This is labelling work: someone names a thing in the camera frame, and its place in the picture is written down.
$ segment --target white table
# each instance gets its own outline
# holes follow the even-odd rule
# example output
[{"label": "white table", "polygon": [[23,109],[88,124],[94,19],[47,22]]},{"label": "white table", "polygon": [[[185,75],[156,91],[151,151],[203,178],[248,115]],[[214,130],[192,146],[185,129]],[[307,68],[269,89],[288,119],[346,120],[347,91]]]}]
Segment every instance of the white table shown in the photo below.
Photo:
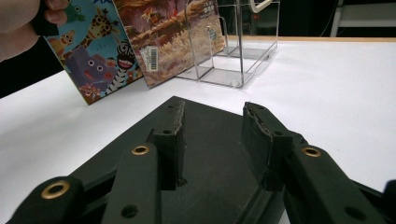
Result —
[{"label": "white table", "polygon": [[279,41],[242,90],[179,78],[149,90],[140,79],[86,105],[61,72],[0,99],[0,223],[173,95],[239,115],[246,101],[264,105],[351,179],[382,191],[396,178],[396,42]]}]

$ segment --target plastic handle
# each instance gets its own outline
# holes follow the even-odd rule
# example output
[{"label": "plastic handle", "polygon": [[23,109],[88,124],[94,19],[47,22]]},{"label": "plastic handle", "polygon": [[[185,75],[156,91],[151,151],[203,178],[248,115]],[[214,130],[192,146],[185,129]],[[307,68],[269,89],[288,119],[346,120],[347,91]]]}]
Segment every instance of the plastic handle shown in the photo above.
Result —
[{"label": "plastic handle", "polygon": [[272,3],[272,0],[264,0],[256,6],[254,0],[250,0],[250,8],[254,13],[259,13]]},{"label": "plastic handle", "polygon": [[58,26],[50,23],[44,18],[44,12],[47,9],[44,0],[40,2],[40,8],[38,9],[37,15],[32,20],[33,28],[37,35],[58,35]]}]

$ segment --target finger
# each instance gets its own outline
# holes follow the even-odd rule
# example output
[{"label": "finger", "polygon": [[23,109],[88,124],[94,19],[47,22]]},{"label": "finger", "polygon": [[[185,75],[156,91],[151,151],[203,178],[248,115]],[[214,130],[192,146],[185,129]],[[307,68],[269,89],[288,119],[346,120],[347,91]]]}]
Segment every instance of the finger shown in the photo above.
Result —
[{"label": "finger", "polygon": [[46,10],[44,12],[44,17],[47,21],[57,24],[58,26],[67,22],[67,15],[63,10]]},{"label": "finger", "polygon": [[15,57],[30,49],[38,40],[31,24],[26,24],[14,32],[0,35],[0,62]]},{"label": "finger", "polygon": [[65,9],[69,5],[67,0],[45,0],[45,3],[50,10]]}]

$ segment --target children's book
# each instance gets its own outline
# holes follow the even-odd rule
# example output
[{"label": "children's book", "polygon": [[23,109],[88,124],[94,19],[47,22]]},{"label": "children's book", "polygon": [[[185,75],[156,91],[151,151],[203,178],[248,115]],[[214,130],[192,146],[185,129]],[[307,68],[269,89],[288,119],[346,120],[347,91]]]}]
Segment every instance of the children's book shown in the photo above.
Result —
[{"label": "children's book", "polygon": [[69,0],[65,12],[46,40],[89,105],[142,77],[111,0]]},{"label": "children's book", "polygon": [[216,0],[113,1],[149,87],[224,48]]}]

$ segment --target dark background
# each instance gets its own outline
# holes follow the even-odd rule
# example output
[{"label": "dark background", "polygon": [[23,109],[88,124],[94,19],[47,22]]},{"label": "dark background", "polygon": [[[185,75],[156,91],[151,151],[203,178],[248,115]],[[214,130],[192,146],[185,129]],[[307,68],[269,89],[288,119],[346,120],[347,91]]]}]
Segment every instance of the dark background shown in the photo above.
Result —
[{"label": "dark background", "polygon": [[[345,0],[344,4],[388,2],[396,0]],[[330,36],[336,3],[336,0],[281,0],[279,35]],[[340,28],[337,36],[396,37],[396,27]],[[46,41],[40,38],[30,50],[0,63],[0,98],[62,70]]]}]

